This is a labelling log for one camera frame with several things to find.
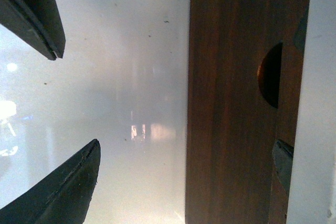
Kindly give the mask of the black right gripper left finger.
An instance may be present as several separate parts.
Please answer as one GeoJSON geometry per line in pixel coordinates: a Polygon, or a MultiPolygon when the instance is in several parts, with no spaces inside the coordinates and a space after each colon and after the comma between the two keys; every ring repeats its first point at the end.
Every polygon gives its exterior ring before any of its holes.
{"type": "Polygon", "coordinates": [[[64,55],[65,32],[56,0],[1,0],[1,25],[49,60],[64,55]]]}

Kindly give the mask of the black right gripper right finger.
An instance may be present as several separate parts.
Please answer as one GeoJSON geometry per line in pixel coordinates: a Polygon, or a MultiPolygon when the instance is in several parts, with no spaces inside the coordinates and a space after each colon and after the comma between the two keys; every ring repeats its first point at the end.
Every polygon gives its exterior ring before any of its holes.
{"type": "Polygon", "coordinates": [[[1,223],[84,223],[100,159],[100,143],[94,139],[2,208],[1,223]]]}

